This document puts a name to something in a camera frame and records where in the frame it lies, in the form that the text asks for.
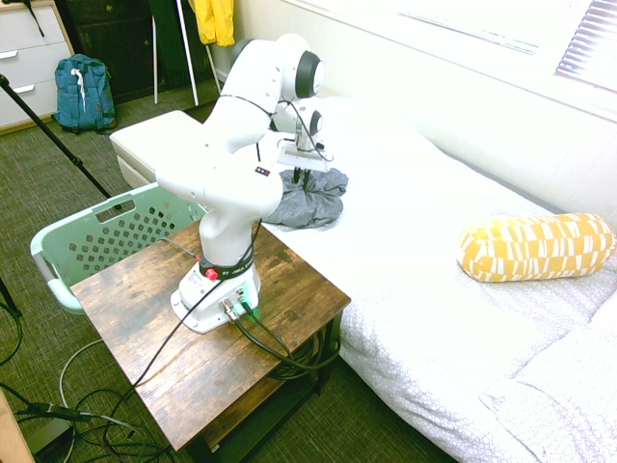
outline yellow pillow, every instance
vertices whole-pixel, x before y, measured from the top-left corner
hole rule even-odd
[[[457,260],[481,282],[578,277],[600,270],[615,233],[593,214],[492,219],[466,227]]]

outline laundry basket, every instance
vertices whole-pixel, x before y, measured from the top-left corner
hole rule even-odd
[[[32,239],[30,252],[56,299],[68,312],[83,314],[72,285],[204,214],[200,205],[152,183],[45,227]]]

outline white ottoman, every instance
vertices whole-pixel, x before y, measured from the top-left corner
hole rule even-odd
[[[109,137],[126,182],[133,188],[156,181],[157,164],[202,143],[201,123],[182,111],[117,130]]]

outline blue backpack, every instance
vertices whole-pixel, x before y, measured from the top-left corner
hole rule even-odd
[[[56,68],[58,112],[54,119],[65,129],[104,130],[116,126],[116,111],[107,68],[86,55],[73,55]]]

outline white dresser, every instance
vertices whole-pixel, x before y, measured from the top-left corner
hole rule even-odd
[[[54,71],[73,54],[53,0],[34,0],[32,7],[45,33],[21,3],[0,3],[0,73],[32,110],[45,119],[56,112]],[[0,133],[31,126],[30,118],[0,89]]]

